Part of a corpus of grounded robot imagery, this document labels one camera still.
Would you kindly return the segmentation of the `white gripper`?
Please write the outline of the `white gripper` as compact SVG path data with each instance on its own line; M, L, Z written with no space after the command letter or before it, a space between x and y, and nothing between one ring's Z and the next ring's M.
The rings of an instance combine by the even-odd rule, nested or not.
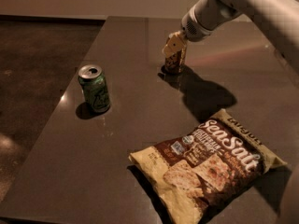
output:
M198 42L241 13L225 5L221 0L199 0L182 18L181 30L169 35L163 48L166 58L187 47L187 39Z

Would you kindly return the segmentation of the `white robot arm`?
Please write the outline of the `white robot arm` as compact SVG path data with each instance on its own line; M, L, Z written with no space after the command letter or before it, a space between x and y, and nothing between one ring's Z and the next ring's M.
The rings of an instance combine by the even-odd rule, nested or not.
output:
M295 86L299 85L299 2L295 0L199 0L169 35L163 54L169 58L187 43L209 37L213 31L246 15L276 49L279 62Z

